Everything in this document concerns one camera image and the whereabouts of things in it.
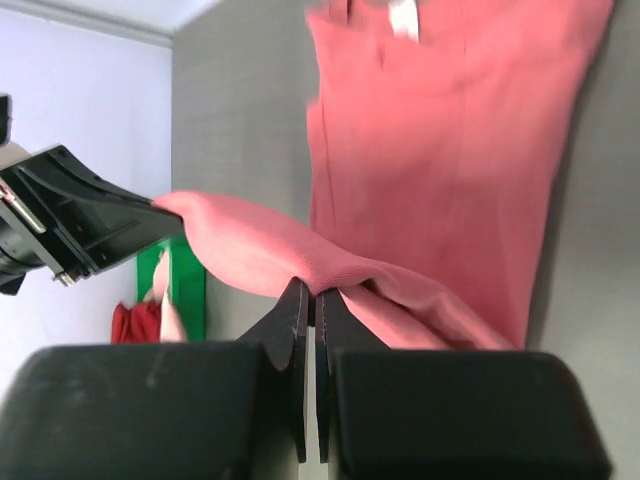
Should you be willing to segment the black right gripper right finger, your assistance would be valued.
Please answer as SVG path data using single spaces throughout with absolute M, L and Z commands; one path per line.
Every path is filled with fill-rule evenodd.
M 529 351 L 394 350 L 315 301 L 320 459 L 333 479 L 609 479 L 573 372 Z

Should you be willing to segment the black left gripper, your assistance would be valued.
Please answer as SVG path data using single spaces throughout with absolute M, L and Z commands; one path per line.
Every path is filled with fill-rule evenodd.
M 102 179 L 66 147 L 1 148 L 1 294 L 26 275 L 88 278 L 183 231 L 176 214 Z

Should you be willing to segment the coral pink t shirt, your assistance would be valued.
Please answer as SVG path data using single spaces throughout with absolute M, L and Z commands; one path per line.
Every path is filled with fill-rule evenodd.
M 156 200 L 228 285 L 337 289 L 394 348 L 525 344 L 552 184 L 609 1 L 334 1 L 309 10 L 307 224 L 194 191 Z

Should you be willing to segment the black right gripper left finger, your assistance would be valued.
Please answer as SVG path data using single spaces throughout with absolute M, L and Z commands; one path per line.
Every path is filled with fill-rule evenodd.
M 5 479 L 294 479 L 309 291 L 235 341 L 51 347 L 1 407 Z

